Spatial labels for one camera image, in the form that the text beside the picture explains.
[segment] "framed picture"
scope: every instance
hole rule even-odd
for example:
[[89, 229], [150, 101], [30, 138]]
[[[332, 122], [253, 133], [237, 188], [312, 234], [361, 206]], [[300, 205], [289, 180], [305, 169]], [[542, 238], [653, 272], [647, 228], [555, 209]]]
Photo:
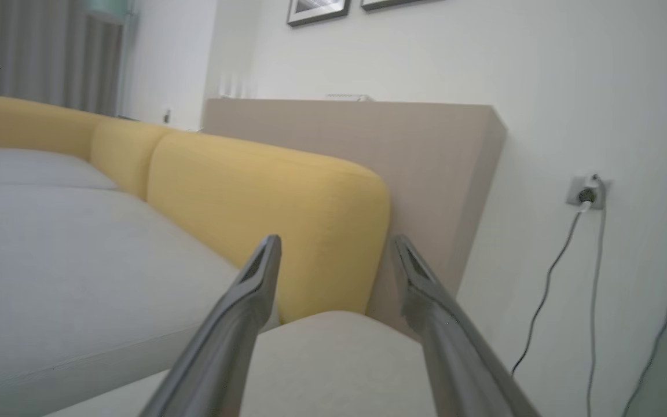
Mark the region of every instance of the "framed picture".
[[364, 10], [375, 10], [390, 6], [404, 5], [405, 3], [421, 2], [422, 0], [362, 0]]
[[288, 24], [300, 26], [349, 13], [350, 0], [289, 0]]

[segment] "beige partition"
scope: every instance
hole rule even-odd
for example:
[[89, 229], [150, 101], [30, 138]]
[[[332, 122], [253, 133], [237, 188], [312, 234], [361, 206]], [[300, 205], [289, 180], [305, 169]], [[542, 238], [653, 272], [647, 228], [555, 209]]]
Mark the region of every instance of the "beige partition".
[[[363, 164], [390, 188], [391, 234], [405, 233], [456, 295], [506, 129], [491, 106], [212, 98], [204, 132]], [[368, 315], [400, 317], [386, 250]]]

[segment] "electrical outlet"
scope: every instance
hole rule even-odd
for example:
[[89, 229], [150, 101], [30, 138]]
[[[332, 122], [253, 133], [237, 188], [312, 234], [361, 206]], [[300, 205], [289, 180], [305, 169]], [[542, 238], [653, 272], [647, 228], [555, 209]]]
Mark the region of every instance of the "electrical outlet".
[[[578, 195], [585, 190], [590, 188], [595, 195], [596, 200], [591, 204], [592, 210], [601, 210], [606, 207], [606, 198], [599, 192], [599, 184], [594, 180], [593, 174], [591, 175], [577, 175], [573, 177], [573, 180], [570, 183], [570, 190], [567, 192], [566, 203], [571, 206], [580, 206], [581, 201], [578, 198]], [[603, 179], [604, 186], [606, 187], [606, 197], [609, 195], [609, 188], [611, 188], [611, 180]]]

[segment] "lamp shade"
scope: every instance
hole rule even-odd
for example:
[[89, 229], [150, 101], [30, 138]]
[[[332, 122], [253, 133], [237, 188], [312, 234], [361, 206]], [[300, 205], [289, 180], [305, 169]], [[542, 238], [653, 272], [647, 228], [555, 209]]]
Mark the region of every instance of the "lamp shade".
[[107, 23], [123, 24], [127, 16], [127, 0], [89, 0], [87, 13]]

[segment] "black cable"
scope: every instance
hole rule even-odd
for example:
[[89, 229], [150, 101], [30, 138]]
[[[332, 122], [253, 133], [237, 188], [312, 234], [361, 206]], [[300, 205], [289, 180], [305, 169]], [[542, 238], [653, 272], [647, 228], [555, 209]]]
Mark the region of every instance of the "black cable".
[[516, 361], [514, 369], [511, 370], [512, 377], [514, 376], [514, 372], [516, 372], [516, 368], [519, 367], [521, 362], [526, 357], [526, 353], [529, 351], [529, 344], [532, 342], [532, 333], [534, 332], [534, 322], [537, 321], [537, 316], [540, 315], [540, 311], [542, 310], [542, 307], [545, 305], [545, 301], [547, 301], [547, 295], [550, 293], [550, 281], [552, 279], [552, 270], [555, 269], [555, 266], [558, 264], [560, 259], [563, 258], [563, 254], [565, 253], [567, 246], [570, 245], [570, 241], [573, 239], [573, 233], [575, 232], [575, 226], [578, 224], [578, 219], [580, 219], [581, 214], [582, 211], [578, 211], [575, 214], [575, 217], [573, 218], [573, 223], [570, 226], [570, 232], [567, 233], [567, 239], [565, 245], [563, 246], [563, 250], [560, 251], [558, 257], [555, 258], [555, 261], [552, 263], [552, 266], [550, 266], [550, 269], [547, 272], [547, 280], [545, 282], [545, 294], [542, 296], [542, 301], [540, 301], [540, 306], [537, 307], [537, 311], [534, 312], [534, 317], [532, 317], [532, 323], [529, 324], [529, 337], [527, 337], [526, 339], [526, 346], [524, 347], [524, 353], [521, 354], [521, 358], [519, 358], [519, 360]]
[[599, 242], [596, 248], [596, 271], [593, 273], [593, 290], [591, 290], [591, 371], [588, 375], [588, 388], [585, 391], [585, 414], [591, 417], [591, 389], [593, 388], [593, 376], [596, 373], [596, 294], [599, 289], [599, 275], [601, 273], [601, 256], [604, 253], [604, 230], [606, 230], [606, 184], [598, 175], [593, 179], [599, 184], [599, 198], [603, 202], [601, 209], [601, 224], [599, 225]]
[[655, 336], [655, 341], [653, 342], [653, 349], [650, 352], [650, 357], [648, 358], [648, 362], [645, 365], [643, 372], [640, 374], [640, 379], [637, 380], [637, 386], [635, 386], [635, 391], [632, 391], [632, 395], [629, 397], [629, 400], [627, 401], [627, 406], [624, 407], [624, 412], [622, 413], [622, 417], [627, 417], [627, 414], [629, 412], [629, 407], [632, 406], [632, 401], [635, 400], [635, 397], [637, 397], [637, 394], [639, 394], [640, 390], [643, 388], [643, 381], [645, 380], [645, 375], [647, 375], [647, 373], [650, 370], [650, 367], [652, 367], [653, 365], [653, 359], [655, 359], [655, 355], [657, 354], [657, 349], [660, 346], [660, 339], [662, 339], [662, 336], [665, 333], [665, 329], [667, 329], [667, 311], [665, 312], [665, 321], [662, 323], [662, 327], [660, 327], [658, 334]]

